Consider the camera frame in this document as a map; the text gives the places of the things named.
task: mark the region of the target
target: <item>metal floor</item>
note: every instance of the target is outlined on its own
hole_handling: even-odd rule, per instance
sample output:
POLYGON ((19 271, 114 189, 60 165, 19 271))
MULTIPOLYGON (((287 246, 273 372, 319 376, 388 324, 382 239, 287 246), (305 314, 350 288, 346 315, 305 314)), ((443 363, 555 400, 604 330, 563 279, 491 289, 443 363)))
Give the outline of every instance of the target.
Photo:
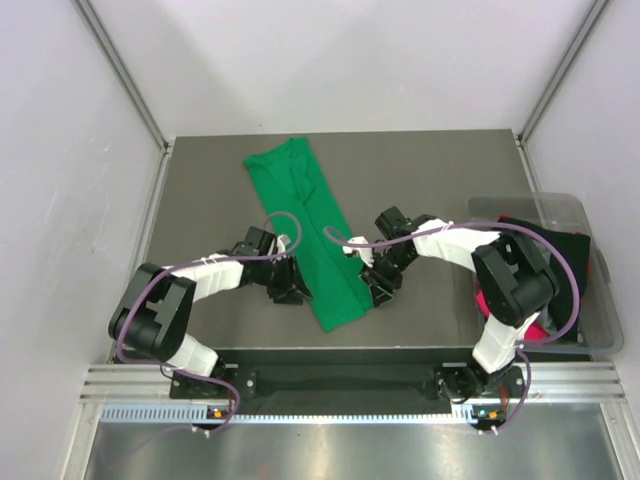
MULTIPOLYGON (((379 238, 376 217, 396 205, 466 219, 476 194, 529 192, 508 130, 308 135, 354 235, 379 238)), ((286 135, 178 138, 148 258, 175 264, 230 248, 264 210, 242 161, 286 135)), ((223 292, 194 305, 189 332, 211 347, 462 346, 479 338, 468 272, 421 259, 398 298, 324 333, 308 305, 273 305, 264 288, 223 292)))
POLYGON ((530 405, 504 434, 469 426, 236 425, 210 440, 166 426, 101 425, 86 480, 622 480, 599 405, 530 405))

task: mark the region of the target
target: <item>black fabric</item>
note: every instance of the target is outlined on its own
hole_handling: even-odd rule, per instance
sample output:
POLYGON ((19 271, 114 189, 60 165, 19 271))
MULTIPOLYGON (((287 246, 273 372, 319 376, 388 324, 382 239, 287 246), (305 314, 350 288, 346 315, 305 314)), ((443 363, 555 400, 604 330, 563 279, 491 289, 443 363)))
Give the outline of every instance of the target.
MULTIPOLYGON (((587 289, 587 276, 589 273, 589 249, 591 248, 591 237, 581 233, 554 232, 547 230, 524 220, 510 217, 501 217, 500 222, 519 225, 528 228, 553 245, 565 258, 578 283, 580 298, 583 297, 587 289)), ((549 262, 551 271, 558 277, 560 293, 549 303, 549 314, 558 329, 566 325, 571 315, 573 298, 571 295, 571 285, 564 269, 554 256, 549 262)), ((578 324, 580 320, 567 332, 565 339, 570 341, 578 340, 578 324)))

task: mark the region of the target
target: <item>wire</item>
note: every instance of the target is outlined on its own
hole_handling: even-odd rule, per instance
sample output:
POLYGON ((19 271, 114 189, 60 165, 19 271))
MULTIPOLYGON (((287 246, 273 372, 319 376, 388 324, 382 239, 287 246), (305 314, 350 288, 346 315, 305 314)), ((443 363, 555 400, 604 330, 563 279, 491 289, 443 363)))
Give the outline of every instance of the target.
MULTIPOLYGON (((289 213, 289 212, 274 212, 274 213, 272 213, 265 220, 265 225, 270 223, 271 220, 273 218, 275 218, 275 217, 287 217, 287 218, 291 219, 293 221, 293 223, 295 224, 296 231, 297 231, 297 235, 296 235, 297 238, 296 238, 295 242, 293 242, 293 244, 289 248, 287 248, 283 252, 274 253, 274 254, 271 254, 271 255, 217 257, 215 259, 215 262, 216 263, 222 263, 222 262, 258 262, 258 261, 264 261, 264 260, 277 260, 278 258, 282 258, 284 256, 289 255, 296 248, 298 248, 298 246, 300 245, 300 242, 302 241, 302 226, 300 225, 300 222, 298 221, 298 219, 294 215, 289 213)), ((127 316, 126 316, 126 318, 124 320, 124 323, 122 324, 122 329, 120 330, 120 334, 118 335, 118 338, 116 340, 116 355, 120 359, 120 361, 122 361, 123 363, 159 365, 161 373, 163 375, 164 375, 164 372, 162 372, 162 367, 168 367, 168 368, 171 368, 173 371, 178 372, 180 375, 182 375, 184 377, 189 377, 189 378, 193 378, 195 380, 200 380, 202 382, 207 382, 207 383, 212 383, 212 384, 215 384, 215 385, 220 385, 220 386, 226 388, 230 393, 233 394, 235 402, 234 402, 233 408, 231 409, 229 414, 224 418, 224 421, 215 430, 211 430, 211 435, 214 435, 214 434, 217 434, 217 433, 221 432, 222 430, 224 430, 225 428, 227 428, 229 426, 229 422, 231 422, 231 420, 233 419, 233 417, 237 413, 238 409, 240 408, 240 402, 241 402, 240 392, 238 392, 236 387, 234 387, 233 385, 231 385, 228 382, 225 382, 224 380, 220 380, 220 379, 212 378, 212 377, 205 377, 203 375, 196 375, 196 374, 188 372, 186 370, 176 369, 174 366, 169 365, 167 363, 157 362, 157 361, 153 361, 153 360, 151 360, 151 361, 150 360, 136 360, 136 359, 127 357, 124 354, 124 339, 125 339, 125 337, 127 335, 127 331, 129 329, 129 326, 131 325, 131 322, 135 318, 136 314, 138 313, 138 310, 140 310, 140 308, 142 307, 144 302, 147 300, 147 297, 149 296, 151 291, 155 288, 155 286, 158 285, 158 283, 160 283, 160 281, 162 281, 163 278, 167 277, 169 274, 171 274, 173 272, 177 272, 179 270, 183 270, 185 268, 189 268, 189 267, 193 267, 193 266, 202 265, 207 261, 209 261, 209 260, 208 259, 204 259, 204 260, 199 259, 199 260, 194 260, 192 262, 188 262, 188 263, 184 263, 184 264, 181 264, 181 265, 175 265, 173 267, 166 268, 162 272, 160 272, 160 274, 158 274, 156 277, 154 277, 149 282, 149 284, 140 293, 140 296, 133 303, 133 305, 131 307, 131 310, 129 310, 129 313, 127 314, 127 316)), ((104 445, 102 445, 100 450, 99 450, 100 459, 102 460, 102 463, 105 465, 105 467, 107 467, 107 469, 110 469, 110 470, 117 469, 118 467, 120 467, 121 465, 126 463, 131 457, 133 457, 143 447, 145 447, 146 445, 154 442, 158 438, 164 436, 166 433, 173 432, 175 430, 187 429, 187 428, 191 429, 191 426, 177 425, 177 426, 172 426, 172 427, 166 428, 164 430, 161 430, 160 432, 156 433, 155 435, 151 436, 147 440, 145 440, 142 443, 140 443, 139 445, 137 445, 123 459, 119 460, 116 463, 111 463, 110 464, 110 463, 105 461, 105 455, 104 455, 104 452, 103 452, 104 445)))
MULTIPOLYGON (((445 227, 447 230, 457 230, 460 228, 471 228, 471 229, 500 229, 500 230, 513 230, 515 232, 524 233, 525 235, 530 236, 538 243, 542 244, 551 255, 553 255, 558 263, 564 270, 567 278, 569 279, 569 285, 571 286, 571 294, 573 297, 573 305, 571 308, 571 315, 569 316, 569 320, 567 323, 556 333, 553 335, 541 338, 537 340, 524 341, 522 344, 527 347, 540 347, 547 343, 555 342, 556 340, 562 338, 571 328, 575 325, 578 320, 578 313, 580 312, 580 291, 578 290, 578 282, 576 281, 576 277, 571 270, 571 267, 562 256, 562 254, 545 238, 536 232, 529 230, 528 228, 521 227, 520 225, 513 225, 510 223, 499 223, 499 222, 467 222, 467 223, 454 223, 452 225, 447 225, 445 227)), ((385 240, 383 242, 377 243, 349 243, 344 239, 344 235, 335 227, 325 227, 323 232, 327 236, 327 238, 343 247, 351 247, 351 248, 380 248, 380 247, 390 247, 392 245, 397 245, 398 243, 407 242, 409 240, 413 240, 414 238, 423 237, 426 235, 432 235, 434 233, 441 232, 443 230, 442 227, 432 228, 429 230, 423 230, 420 232, 412 233, 410 235, 405 235, 404 237, 394 238, 393 240, 385 240)))
POLYGON ((496 428, 496 435, 503 432, 505 428, 513 423, 516 417, 520 414, 520 411, 524 406, 524 402, 529 396, 529 389, 531 388, 531 362, 529 361, 529 357, 527 357, 527 354, 524 353, 521 348, 516 348, 516 355, 518 355, 524 361, 525 369, 527 371, 527 380, 524 383, 524 390, 522 390, 520 401, 518 401, 518 404, 513 409, 513 412, 511 412, 511 415, 509 415, 504 423, 496 428))

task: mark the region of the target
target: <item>green cloth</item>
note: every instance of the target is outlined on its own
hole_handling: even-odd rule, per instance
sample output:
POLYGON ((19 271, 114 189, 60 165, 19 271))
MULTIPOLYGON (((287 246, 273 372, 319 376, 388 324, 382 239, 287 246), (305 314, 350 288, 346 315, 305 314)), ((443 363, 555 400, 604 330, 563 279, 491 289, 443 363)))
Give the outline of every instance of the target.
MULTIPOLYGON (((292 213, 302 225, 295 256, 322 328, 329 331, 362 317, 373 307, 369 287, 360 278, 362 260, 345 257, 342 248, 322 232, 332 226, 352 237, 308 140, 292 138, 270 152, 247 158, 244 164, 267 213, 292 213)), ((273 227, 295 240, 290 219, 275 218, 273 227)))

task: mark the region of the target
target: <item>metal frame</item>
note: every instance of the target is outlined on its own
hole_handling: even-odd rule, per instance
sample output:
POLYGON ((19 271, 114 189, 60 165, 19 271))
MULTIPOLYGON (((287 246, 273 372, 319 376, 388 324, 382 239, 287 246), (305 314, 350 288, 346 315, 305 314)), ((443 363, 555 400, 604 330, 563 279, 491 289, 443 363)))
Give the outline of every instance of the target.
POLYGON ((567 50, 564 52, 560 63, 553 72, 553 75, 544 88, 542 95, 536 102, 535 107, 529 114, 522 132, 518 135, 518 138, 522 143, 526 144, 531 138, 531 135, 544 115, 544 112, 547 110, 549 104, 560 89, 560 86, 576 62, 580 52, 584 49, 589 37, 598 24, 598 21, 602 18, 610 3, 611 0, 595 0, 591 4, 591 7, 580 24, 577 33, 573 37, 573 40, 569 44, 567 50))
MULTIPOLYGON (((142 95, 135 85, 124 62, 107 34, 90 0, 72 0, 80 16, 86 22, 104 53, 107 62, 122 84, 132 105, 138 111, 145 126, 157 145, 162 149, 162 158, 149 197, 144 225, 138 239, 133 266, 144 259, 166 178, 167 165, 171 157, 171 146, 163 136, 142 95)), ((579 53, 585 47, 597 22, 602 18, 610 0, 595 0, 574 39, 564 52, 554 74, 546 85, 540 99, 529 115, 521 133, 515 135, 525 171, 533 191, 540 191, 535 169, 528 151, 527 142, 540 122, 551 101, 559 91, 563 81, 574 65, 579 53)), ((610 362, 538 363, 533 362, 532 387, 527 403, 598 403, 601 405, 613 448, 625 479, 640 478, 640 440, 624 391, 619 383, 615 366, 610 362)), ((153 407, 175 405, 217 405, 219 401, 171 400, 170 380, 163 377, 157 367, 95 365, 89 369, 75 422, 75 434, 70 444, 60 478, 75 480, 85 476, 91 448, 97 433, 98 423, 105 405, 115 403, 149 405, 153 407)), ((244 422, 274 422, 277 418, 242 419, 244 422)), ((302 421, 288 418, 287 421, 302 421)), ((317 422, 311 418, 306 421, 317 422)), ((344 420, 340 417, 324 419, 329 423, 344 420)), ((351 418, 349 421, 363 421, 366 418, 351 418)), ((394 422, 402 421, 394 417, 394 422)), ((419 419, 429 423, 428 418, 419 419)))
POLYGON ((131 74, 127 70, 122 58, 120 58, 120 54, 118 50, 114 46, 109 34, 102 25, 98 14, 96 13, 93 5, 89 0, 71 0, 78 10, 80 16, 85 21, 93 37, 95 38, 100 50, 104 53, 105 58, 111 68, 120 81, 124 91, 126 92, 129 100, 131 100, 132 105, 142 118, 147 130, 149 130, 149 134, 153 137, 158 146, 164 151, 169 147, 169 142, 165 139, 160 127, 156 123, 153 115, 149 111, 147 104, 145 103, 138 87, 136 87, 131 74))
MULTIPOLYGON (((516 364, 526 370, 523 364, 516 364)), ((532 362, 531 388, 525 403, 626 403, 624 390, 612 362, 532 362)), ((171 380, 155 365, 92 365, 80 403, 87 405, 205 404, 225 406, 226 400, 175 400, 169 397, 171 380)), ((473 399, 471 405, 499 402, 473 399)))

